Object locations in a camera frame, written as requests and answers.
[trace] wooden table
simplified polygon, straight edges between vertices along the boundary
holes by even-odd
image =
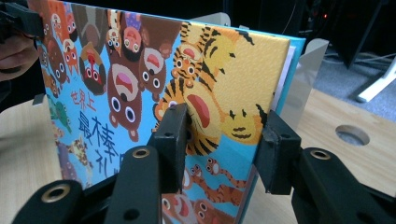
[[[0,222],[10,223],[39,188],[61,178],[54,151],[48,102],[17,105],[0,114]],[[352,125],[370,137],[366,146],[352,146],[335,129]],[[303,147],[321,147],[336,154],[358,180],[391,196],[396,193],[396,124],[322,92],[312,91],[297,133]],[[296,223],[290,196],[264,193],[259,180],[245,223]]]

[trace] picture book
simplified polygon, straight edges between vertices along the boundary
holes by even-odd
[[[113,176],[166,109],[186,103],[183,190],[163,195],[163,222],[239,222],[290,39],[64,1],[28,3],[43,20],[36,43],[63,178],[85,189]]]

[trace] cartoon tiger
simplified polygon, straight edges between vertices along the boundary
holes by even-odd
[[[158,121],[163,120],[163,115],[165,114],[167,108],[171,107],[172,105],[184,103],[184,89],[184,78],[170,80],[163,91],[163,98],[158,103],[154,104],[153,107],[154,117]]]
[[[201,73],[204,58],[202,56],[206,40],[210,37],[210,28],[192,25],[184,21],[180,28],[181,44],[176,48],[173,57],[172,77],[183,77],[190,87]]]
[[[262,136],[262,127],[267,120],[267,115],[260,105],[256,105],[255,109],[255,111],[230,110],[230,114],[220,125],[223,133],[239,143],[257,144]]]
[[[206,161],[206,170],[212,175],[225,175],[230,182],[239,189],[244,189],[247,185],[246,180],[237,180],[233,178],[233,175],[228,171],[220,168],[220,164],[217,160],[213,158],[208,158]]]
[[[154,105],[154,117],[161,122],[165,110],[176,104],[187,103],[187,129],[189,155],[208,155],[217,149],[221,137],[223,113],[218,110],[212,93],[197,80],[187,88],[185,79],[172,79],[165,88],[163,98]]]
[[[226,74],[224,66],[235,58],[236,42],[243,36],[236,30],[221,27],[206,27],[209,33],[203,50],[204,63],[199,76],[200,82],[212,91],[219,74]]]
[[[240,189],[236,189],[224,184],[220,184],[217,189],[210,188],[198,164],[195,164],[191,168],[191,179],[196,183],[205,193],[208,200],[213,203],[231,203],[232,205],[238,206],[241,201],[244,192]]]
[[[184,100],[188,106],[187,154],[208,155],[219,146],[223,113],[213,93],[196,80],[192,88],[185,89]]]

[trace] screw hole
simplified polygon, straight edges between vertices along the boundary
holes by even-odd
[[[311,151],[311,156],[319,159],[319,160],[329,160],[331,158],[331,156],[329,154],[327,154],[324,151],[320,151],[320,150],[312,150]]]
[[[132,154],[135,158],[145,158],[149,155],[149,151],[145,148],[140,148],[136,151],[134,151],[134,153]]]
[[[41,196],[41,201],[44,203],[55,203],[64,198],[69,192],[69,185],[60,184],[44,192],[44,194]]]
[[[55,190],[53,190],[52,192],[49,193],[49,196],[50,196],[51,198],[59,197],[59,196],[62,195],[63,193],[64,193],[64,189],[55,189]]]
[[[139,211],[137,211],[136,209],[129,209],[124,213],[124,219],[127,221],[136,220],[139,216]]]

